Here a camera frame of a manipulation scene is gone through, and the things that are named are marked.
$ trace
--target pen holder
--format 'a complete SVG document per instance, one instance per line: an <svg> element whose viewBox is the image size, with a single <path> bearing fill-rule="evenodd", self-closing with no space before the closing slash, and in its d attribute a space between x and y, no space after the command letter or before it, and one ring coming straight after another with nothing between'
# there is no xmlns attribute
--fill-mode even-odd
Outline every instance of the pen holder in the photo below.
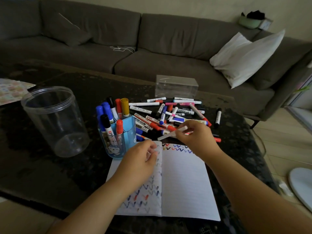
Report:
<svg viewBox="0 0 312 234"><path fill-rule="evenodd" d="M134 116L125 118L123 121L124 132L118 139L116 135L116 123L111 124L114 136L108 136L106 131L99 130L104 148L112 158L122 158L132 146L136 144L135 118Z"/></svg>

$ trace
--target tile floor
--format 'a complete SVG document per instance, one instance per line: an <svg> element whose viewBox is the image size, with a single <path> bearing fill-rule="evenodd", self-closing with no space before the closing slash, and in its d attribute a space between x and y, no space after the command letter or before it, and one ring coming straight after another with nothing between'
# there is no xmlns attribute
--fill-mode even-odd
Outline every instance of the tile floor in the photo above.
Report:
<svg viewBox="0 0 312 234"><path fill-rule="evenodd" d="M287 182L288 172L296 167L312 169L312 135L285 109L280 108L266 122L259 122L254 131L263 140L267 154L265 161L275 180ZM264 151L255 136L258 147ZM296 197L282 197L298 207L312 219L309 212ZM1 234L44 234L58 219L11 201L1 202Z"/></svg>

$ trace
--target white pillow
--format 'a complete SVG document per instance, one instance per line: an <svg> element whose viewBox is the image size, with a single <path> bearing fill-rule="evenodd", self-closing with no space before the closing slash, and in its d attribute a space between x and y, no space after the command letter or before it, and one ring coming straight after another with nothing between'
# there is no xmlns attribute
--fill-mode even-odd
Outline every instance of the white pillow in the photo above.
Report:
<svg viewBox="0 0 312 234"><path fill-rule="evenodd" d="M231 88L241 85L259 70L273 55L285 30L255 42L237 33L220 51L210 58L210 64L223 73Z"/></svg>

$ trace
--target person's right hand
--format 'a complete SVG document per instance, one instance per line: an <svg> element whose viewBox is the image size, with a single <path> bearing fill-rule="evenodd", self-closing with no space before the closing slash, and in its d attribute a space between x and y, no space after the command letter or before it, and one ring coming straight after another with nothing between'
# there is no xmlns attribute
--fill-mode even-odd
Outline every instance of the person's right hand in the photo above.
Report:
<svg viewBox="0 0 312 234"><path fill-rule="evenodd" d="M176 130L177 139L186 144L202 160L205 161L205 158L222 152L208 126L193 120L182 123L179 128L183 126L187 126L188 129L185 132Z"/></svg>

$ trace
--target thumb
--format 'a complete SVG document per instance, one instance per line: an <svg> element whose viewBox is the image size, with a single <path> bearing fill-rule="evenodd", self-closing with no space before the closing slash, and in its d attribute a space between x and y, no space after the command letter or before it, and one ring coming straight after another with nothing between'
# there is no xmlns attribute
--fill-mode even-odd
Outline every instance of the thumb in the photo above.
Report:
<svg viewBox="0 0 312 234"><path fill-rule="evenodd" d="M180 140L182 143L186 144L189 136L179 130L175 130L175 132L176 132L177 139Z"/></svg>
<svg viewBox="0 0 312 234"><path fill-rule="evenodd" d="M154 151L151 156L149 157L149 159L146 161L146 163L151 166L154 167L156 164L156 160L157 160L157 151Z"/></svg>

